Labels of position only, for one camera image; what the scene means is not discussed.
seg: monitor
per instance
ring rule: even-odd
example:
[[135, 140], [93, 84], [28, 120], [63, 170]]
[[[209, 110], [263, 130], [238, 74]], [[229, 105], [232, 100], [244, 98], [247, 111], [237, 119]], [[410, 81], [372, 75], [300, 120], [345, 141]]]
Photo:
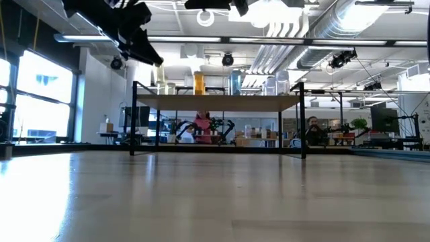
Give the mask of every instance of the monitor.
[[[136, 127], [148, 127], [149, 126], [149, 112], [151, 108], [146, 106], [140, 106], [136, 109]], [[127, 116], [127, 127], [132, 125], [132, 108], [123, 107], [120, 113], [120, 127], [124, 127], [125, 117]]]
[[372, 107], [370, 114], [372, 115], [372, 130], [400, 133], [397, 110]]

